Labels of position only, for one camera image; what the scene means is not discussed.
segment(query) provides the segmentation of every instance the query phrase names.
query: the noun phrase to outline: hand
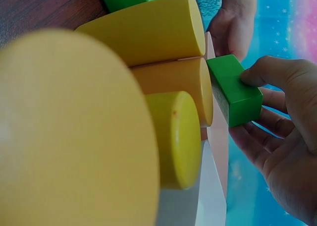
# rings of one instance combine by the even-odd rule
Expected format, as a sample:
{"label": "hand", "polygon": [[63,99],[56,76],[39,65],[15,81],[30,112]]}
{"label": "hand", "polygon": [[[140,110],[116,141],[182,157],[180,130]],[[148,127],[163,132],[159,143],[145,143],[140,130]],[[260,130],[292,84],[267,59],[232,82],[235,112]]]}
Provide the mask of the hand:
{"label": "hand", "polygon": [[317,66],[307,60],[263,57],[241,75],[262,88],[263,105],[288,113],[285,118],[262,109],[259,125],[247,123],[230,134],[263,174],[276,201],[290,214],[317,226]]}
{"label": "hand", "polygon": [[216,56],[234,54],[242,61],[249,50],[254,29],[256,0],[222,0],[210,31]]}

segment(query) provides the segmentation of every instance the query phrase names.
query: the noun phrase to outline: yellow block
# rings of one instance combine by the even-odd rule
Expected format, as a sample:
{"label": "yellow block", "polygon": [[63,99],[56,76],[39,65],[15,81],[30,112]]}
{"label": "yellow block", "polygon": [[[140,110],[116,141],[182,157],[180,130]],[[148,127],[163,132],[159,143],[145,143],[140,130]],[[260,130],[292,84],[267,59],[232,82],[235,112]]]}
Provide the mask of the yellow block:
{"label": "yellow block", "polygon": [[203,58],[179,60],[132,69],[145,94],[186,91],[194,99],[201,126],[212,123],[212,91]]}
{"label": "yellow block", "polygon": [[0,52],[0,225],[154,225],[157,142],[106,46],[42,31]]}
{"label": "yellow block", "polygon": [[195,0],[153,0],[93,20],[76,29],[112,48],[128,66],[205,54],[205,34]]}
{"label": "yellow block", "polygon": [[160,185],[187,189],[195,184],[202,160],[197,109],[187,92],[146,96],[158,139]]}

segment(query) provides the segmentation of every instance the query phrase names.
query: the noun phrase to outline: colorful backdrop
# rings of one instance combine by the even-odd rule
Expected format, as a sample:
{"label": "colorful backdrop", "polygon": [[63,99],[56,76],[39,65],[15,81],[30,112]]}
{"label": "colorful backdrop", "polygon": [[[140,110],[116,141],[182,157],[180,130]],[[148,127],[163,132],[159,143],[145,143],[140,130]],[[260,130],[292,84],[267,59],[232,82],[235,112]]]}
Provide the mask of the colorful backdrop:
{"label": "colorful backdrop", "polygon": [[[205,27],[221,0],[197,0]],[[258,58],[306,58],[317,62],[317,0],[258,0],[255,31],[243,61]],[[262,175],[230,141],[227,226],[305,226],[273,199]]]}

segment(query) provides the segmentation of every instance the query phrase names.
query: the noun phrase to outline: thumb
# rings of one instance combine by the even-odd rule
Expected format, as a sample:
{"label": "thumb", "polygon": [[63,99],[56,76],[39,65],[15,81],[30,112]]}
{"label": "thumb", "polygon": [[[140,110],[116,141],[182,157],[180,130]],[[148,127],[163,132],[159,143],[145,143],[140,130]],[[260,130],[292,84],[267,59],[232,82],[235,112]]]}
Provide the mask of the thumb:
{"label": "thumb", "polygon": [[297,77],[310,71],[313,65],[307,60],[264,56],[241,74],[241,80],[251,86],[270,84],[286,91]]}

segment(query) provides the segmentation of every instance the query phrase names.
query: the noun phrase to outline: wooden surface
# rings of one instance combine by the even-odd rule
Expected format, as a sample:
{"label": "wooden surface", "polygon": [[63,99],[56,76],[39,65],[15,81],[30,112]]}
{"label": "wooden surface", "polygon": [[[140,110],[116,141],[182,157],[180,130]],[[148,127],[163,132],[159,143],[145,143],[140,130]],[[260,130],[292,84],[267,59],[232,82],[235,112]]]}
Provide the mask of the wooden surface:
{"label": "wooden surface", "polygon": [[0,0],[0,48],[31,30],[75,29],[105,14],[101,0]]}

